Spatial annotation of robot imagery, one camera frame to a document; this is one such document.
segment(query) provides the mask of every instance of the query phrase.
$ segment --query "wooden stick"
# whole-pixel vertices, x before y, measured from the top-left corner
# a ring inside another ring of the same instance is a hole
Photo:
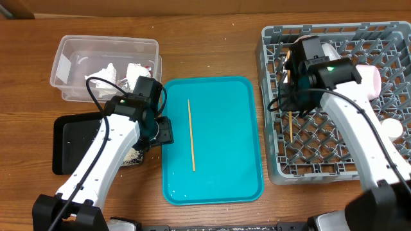
[[[287,52],[287,60],[290,58],[290,51]],[[291,77],[290,77],[290,70],[287,70],[287,80],[288,80],[288,84],[291,83]],[[290,126],[290,142],[293,143],[293,115],[291,113],[291,111],[288,112],[288,124]]]
[[[193,171],[195,171],[195,159],[194,159],[194,145],[193,145],[193,127],[191,125],[191,109],[190,109],[190,100],[188,102],[188,121],[190,123],[190,139],[191,139],[191,159],[193,161]]]

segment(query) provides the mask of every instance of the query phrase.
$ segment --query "transparent bin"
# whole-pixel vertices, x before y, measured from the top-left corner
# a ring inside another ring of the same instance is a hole
[[[117,70],[116,79],[126,76],[129,63],[149,66],[152,77],[161,82],[161,57],[159,44],[153,39],[125,38],[107,36],[67,35],[58,46],[50,84],[62,91],[62,98],[67,101],[91,102],[85,88],[85,76],[107,68],[113,63]],[[107,89],[96,88],[90,84],[98,101],[110,100],[113,95],[99,96]]]

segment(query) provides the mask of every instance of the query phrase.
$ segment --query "wood grain surface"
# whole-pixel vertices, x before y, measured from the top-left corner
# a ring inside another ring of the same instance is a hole
[[[156,39],[163,83],[176,78],[241,75],[253,84],[265,190],[250,203],[173,206],[162,195],[161,149],[142,166],[119,170],[104,216],[146,225],[247,225],[305,221],[343,209],[361,193],[360,183],[274,185],[267,176],[263,107],[254,50],[264,26],[370,21],[411,21],[411,12],[284,13],[55,19],[0,22],[0,230],[32,230],[31,208],[39,194],[53,195],[68,176],[51,171],[53,123],[62,115],[96,111],[92,103],[61,98],[49,84],[64,35]]]

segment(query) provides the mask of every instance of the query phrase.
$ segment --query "blue tray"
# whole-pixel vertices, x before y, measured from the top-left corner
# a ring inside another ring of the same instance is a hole
[[[162,191],[174,205],[253,201],[264,190],[251,82],[240,76],[173,80],[164,116],[174,143],[162,147]],[[191,105],[196,171],[188,122]]]

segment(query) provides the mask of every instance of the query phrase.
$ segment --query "white label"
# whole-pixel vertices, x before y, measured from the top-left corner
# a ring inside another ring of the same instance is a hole
[[[65,84],[67,84],[67,79],[69,78],[70,67],[70,60],[62,54],[62,56],[60,56],[60,60],[58,61],[56,76]]]

